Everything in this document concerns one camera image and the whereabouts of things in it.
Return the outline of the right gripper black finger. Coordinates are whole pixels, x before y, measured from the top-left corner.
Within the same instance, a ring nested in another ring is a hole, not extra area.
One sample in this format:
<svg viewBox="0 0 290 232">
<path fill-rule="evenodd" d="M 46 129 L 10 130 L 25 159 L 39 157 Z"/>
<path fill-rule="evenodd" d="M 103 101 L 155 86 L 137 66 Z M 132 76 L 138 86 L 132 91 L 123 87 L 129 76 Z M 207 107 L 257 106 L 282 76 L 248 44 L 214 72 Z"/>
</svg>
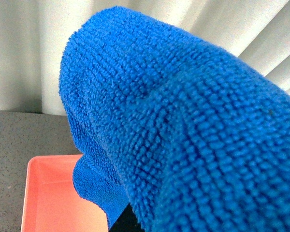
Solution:
<svg viewBox="0 0 290 232">
<path fill-rule="evenodd" d="M 145 232 L 141 228 L 130 204 L 124 209 L 117 221 L 111 227 L 111 232 Z"/>
</svg>

